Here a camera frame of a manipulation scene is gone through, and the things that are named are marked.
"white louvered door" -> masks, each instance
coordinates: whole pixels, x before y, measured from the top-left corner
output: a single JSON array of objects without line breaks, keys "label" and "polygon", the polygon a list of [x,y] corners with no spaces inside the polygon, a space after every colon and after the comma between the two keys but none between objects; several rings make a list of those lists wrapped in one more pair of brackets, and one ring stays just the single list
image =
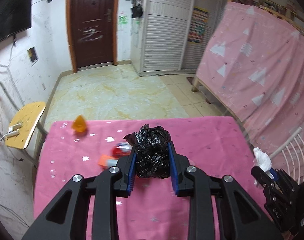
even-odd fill
[{"label": "white louvered door", "polygon": [[206,9],[209,19],[205,27],[205,34],[201,43],[188,42],[183,57],[182,69],[197,69],[205,47],[222,19],[227,0],[195,0],[194,6]]},{"label": "white louvered door", "polygon": [[142,71],[179,69],[192,0],[149,0]]}]

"door lock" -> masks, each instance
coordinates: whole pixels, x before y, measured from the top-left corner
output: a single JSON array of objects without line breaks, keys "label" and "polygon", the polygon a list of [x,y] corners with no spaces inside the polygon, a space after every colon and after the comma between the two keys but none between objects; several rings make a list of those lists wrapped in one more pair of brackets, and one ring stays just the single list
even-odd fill
[{"label": "door lock", "polygon": [[111,22],[111,14],[112,14],[112,9],[108,9],[108,13],[105,13],[104,15],[108,16],[108,23]]}]

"wooden door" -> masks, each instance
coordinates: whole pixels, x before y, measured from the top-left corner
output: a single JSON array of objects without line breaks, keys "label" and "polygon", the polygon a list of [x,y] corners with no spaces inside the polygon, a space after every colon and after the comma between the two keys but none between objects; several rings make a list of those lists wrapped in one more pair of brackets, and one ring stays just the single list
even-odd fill
[{"label": "wooden door", "polygon": [[77,68],[113,62],[113,0],[72,0]]}]

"silver screw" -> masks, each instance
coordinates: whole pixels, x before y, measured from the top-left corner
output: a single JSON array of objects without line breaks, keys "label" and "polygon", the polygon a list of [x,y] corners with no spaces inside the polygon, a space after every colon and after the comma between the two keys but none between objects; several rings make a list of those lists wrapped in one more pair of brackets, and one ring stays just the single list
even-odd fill
[{"label": "silver screw", "polygon": [[188,172],[191,172],[191,173],[196,172],[196,167],[194,167],[194,166],[189,166],[189,167],[187,167],[187,171],[188,171]]},{"label": "silver screw", "polygon": [[82,179],[82,176],[77,174],[77,175],[74,175],[72,180],[75,181],[75,182],[79,182],[80,180]]},{"label": "silver screw", "polygon": [[233,177],[230,176],[230,175],[225,175],[223,179],[224,179],[225,182],[232,182],[233,181]]},{"label": "silver screw", "polygon": [[117,173],[117,172],[119,171],[119,168],[116,167],[116,166],[113,166],[113,167],[111,167],[111,168],[109,169],[109,171],[110,171],[111,173]]}]

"black tv screen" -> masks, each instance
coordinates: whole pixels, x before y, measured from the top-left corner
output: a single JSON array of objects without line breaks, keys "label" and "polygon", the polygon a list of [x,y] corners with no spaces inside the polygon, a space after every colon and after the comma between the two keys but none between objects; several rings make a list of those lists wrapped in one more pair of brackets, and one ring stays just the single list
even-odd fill
[{"label": "black tv screen", "polygon": [[9,0],[0,14],[0,41],[31,28],[32,0]]}]

